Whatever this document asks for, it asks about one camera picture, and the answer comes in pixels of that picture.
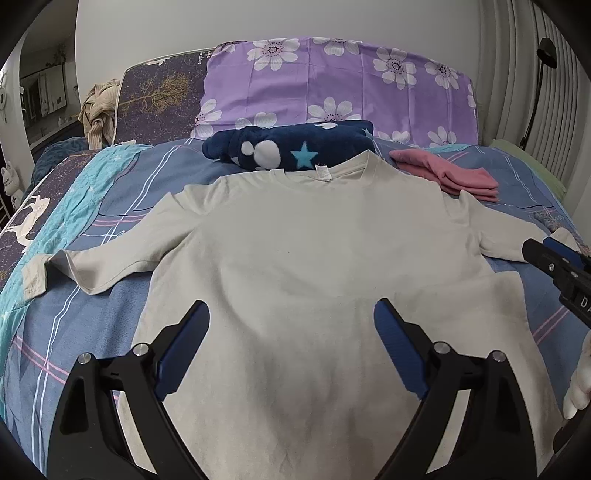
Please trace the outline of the right white-gloved hand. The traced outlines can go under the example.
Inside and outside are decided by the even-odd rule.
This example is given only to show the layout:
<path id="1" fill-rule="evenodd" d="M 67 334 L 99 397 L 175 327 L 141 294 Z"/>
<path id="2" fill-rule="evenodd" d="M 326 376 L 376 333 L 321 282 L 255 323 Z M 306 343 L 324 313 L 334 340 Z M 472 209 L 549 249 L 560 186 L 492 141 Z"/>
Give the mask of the right white-gloved hand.
<path id="1" fill-rule="evenodd" d="M 563 400 L 563 416 L 571 420 L 579 411 L 590 403 L 591 392 L 591 332 L 588 332 L 582 344 L 581 355 L 570 386 Z"/>

